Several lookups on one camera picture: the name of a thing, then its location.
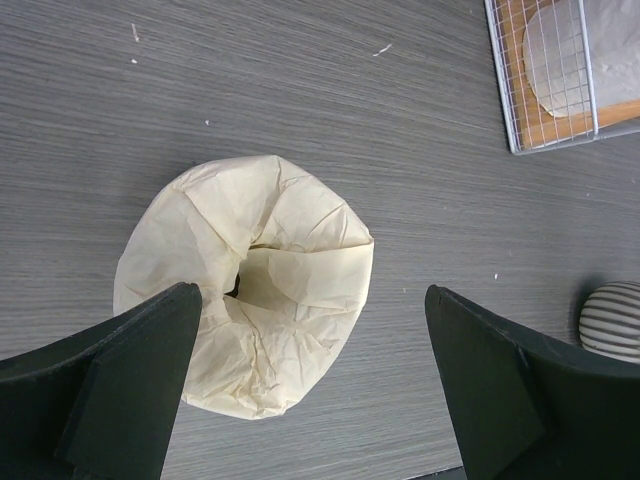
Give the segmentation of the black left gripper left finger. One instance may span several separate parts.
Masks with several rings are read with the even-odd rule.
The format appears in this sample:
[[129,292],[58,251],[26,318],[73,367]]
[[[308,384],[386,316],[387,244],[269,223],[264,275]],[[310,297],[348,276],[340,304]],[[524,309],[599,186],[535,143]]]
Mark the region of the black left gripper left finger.
[[178,283],[1,362],[4,479],[158,479],[202,311]]

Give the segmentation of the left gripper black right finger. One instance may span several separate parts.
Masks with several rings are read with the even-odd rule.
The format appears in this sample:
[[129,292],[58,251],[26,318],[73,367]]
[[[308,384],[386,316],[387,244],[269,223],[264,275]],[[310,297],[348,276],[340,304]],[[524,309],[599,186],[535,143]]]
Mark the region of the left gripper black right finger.
[[437,285],[425,312],[467,478],[638,478],[638,366]]

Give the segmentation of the cream squashed paper towel roll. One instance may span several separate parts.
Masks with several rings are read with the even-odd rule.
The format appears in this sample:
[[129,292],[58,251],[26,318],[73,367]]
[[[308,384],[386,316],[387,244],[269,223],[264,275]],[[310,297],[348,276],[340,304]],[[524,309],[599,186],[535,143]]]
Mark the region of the cream squashed paper towel roll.
[[118,261],[113,310],[179,282],[202,312],[183,400],[284,414],[322,379],[365,304],[374,240],[339,195],[276,155],[212,161],[166,185]]

